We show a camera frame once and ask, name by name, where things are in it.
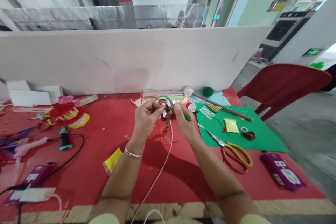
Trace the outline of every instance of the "wooden table edge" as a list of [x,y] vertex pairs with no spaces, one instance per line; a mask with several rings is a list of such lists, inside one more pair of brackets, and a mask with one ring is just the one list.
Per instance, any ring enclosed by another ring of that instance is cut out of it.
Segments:
[[[277,199],[254,201],[264,215],[335,215],[336,206],[329,199]],[[131,205],[127,220],[131,220],[139,204]],[[186,203],[157,203],[142,205],[136,220],[144,220],[152,209],[158,209],[165,220],[215,218],[221,217],[222,212],[216,202],[186,202]],[[71,210],[63,211],[63,223],[88,222],[92,216],[94,205],[74,206]],[[153,214],[149,220],[158,220]],[[58,211],[23,213],[21,222],[24,224],[59,223]]]

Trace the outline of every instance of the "chair backrest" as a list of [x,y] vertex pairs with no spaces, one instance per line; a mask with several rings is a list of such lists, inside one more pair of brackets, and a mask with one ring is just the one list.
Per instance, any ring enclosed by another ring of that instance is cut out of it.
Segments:
[[274,64],[263,68],[243,87],[239,97],[248,96],[271,107],[279,103],[288,105],[331,80],[329,73],[310,66]]

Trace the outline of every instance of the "green foam sheet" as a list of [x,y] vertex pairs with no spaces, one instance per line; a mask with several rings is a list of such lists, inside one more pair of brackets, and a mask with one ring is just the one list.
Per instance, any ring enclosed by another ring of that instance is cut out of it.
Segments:
[[[197,110],[205,106],[202,103],[196,103]],[[231,114],[223,109],[216,113],[216,118],[218,118],[222,124],[225,126],[224,118],[234,119],[237,121],[237,126],[239,132],[241,132],[241,127],[248,128],[249,131],[253,131],[257,138],[249,141],[243,135],[238,133],[230,133],[228,136],[226,133],[223,133],[223,127],[220,122],[215,118],[209,120],[202,112],[197,113],[198,123],[212,132],[215,136],[219,137],[224,142],[231,142],[241,146],[243,149],[253,149],[253,150],[262,150],[262,151],[278,151],[278,152],[289,152],[284,143],[280,138],[270,130],[270,128],[260,119],[260,117],[251,109],[250,107],[240,107],[240,106],[228,106],[228,108],[233,109],[237,112],[245,114],[254,119],[253,122],[241,120],[236,115]],[[215,139],[202,127],[199,127],[201,137],[203,141],[208,146],[220,147]]]

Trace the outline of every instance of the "red tabletop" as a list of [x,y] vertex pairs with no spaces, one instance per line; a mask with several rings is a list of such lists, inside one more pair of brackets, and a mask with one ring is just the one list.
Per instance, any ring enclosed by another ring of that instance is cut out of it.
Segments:
[[[223,94],[231,105],[242,106],[234,89],[225,90]],[[81,133],[85,135],[82,150],[76,158],[44,183],[44,187],[57,188],[56,193],[62,198],[64,210],[69,210],[77,205],[97,203],[108,179],[102,163],[118,147],[124,151],[128,141],[127,136],[130,136],[133,130],[136,106],[131,103],[130,98],[136,100],[139,98],[139,94],[99,95],[99,100],[85,107],[86,113],[90,115],[89,122],[84,127],[71,130],[70,134]],[[34,113],[28,112],[7,112],[0,117],[1,134],[35,126],[36,120],[30,120],[34,116]],[[164,122],[159,120],[159,126],[163,125]],[[173,143],[167,164],[145,203],[214,201],[214,195],[201,173],[189,143],[179,133],[175,121],[172,125],[174,142],[177,141],[177,143]],[[155,125],[147,140],[132,203],[142,201],[166,159],[169,145],[162,143],[159,126]],[[55,138],[59,136],[59,131],[59,127],[54,126],[44,133],[32,131],[30,136],[39,139],[44,136]],[[82,140],[76,137],[71,141],[74,147],[63,152],[59,151],[58,140],[32,149],[21,159],[18,181],[24,179],[31,168],[36,165],[55,162],[58,167],[67,161],[76,152]],[[211,147],[211,149],[218,157],[222,158],[220,148]],[[253,200],[326,198],[287,154],[281,153],[281,156],[307,184],[306,188],[296,192],[281,190],[276,185],[260,161],[261,151],[248,150],[247,152],[253,160],[253,166],[249,168],[246,175],[233,173]],[[0,191],[12,186],[13,179],[14,164],[2,167]],[[0,202],[3,202],[8,195],[9,193],[1,195]],[[22,209],[23,212],[55,210],[58,210],[57,201],[27,204]],[[16,215],[16,206],[0,205],[0,221],[12,220]]]

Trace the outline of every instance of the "silver bracelet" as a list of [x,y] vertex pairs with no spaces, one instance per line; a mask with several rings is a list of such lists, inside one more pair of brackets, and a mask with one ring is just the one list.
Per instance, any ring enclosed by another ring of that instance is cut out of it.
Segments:
[[133,156],[133,157],[136,157],[136,158],[141,158],[144,155],[144,153],[142,153],[141,155],[135,155],[132,152],[129,152],[127,150],[127,144],[125,145],[125,151],[126,151],[126,153],[127,153],[128,156]]

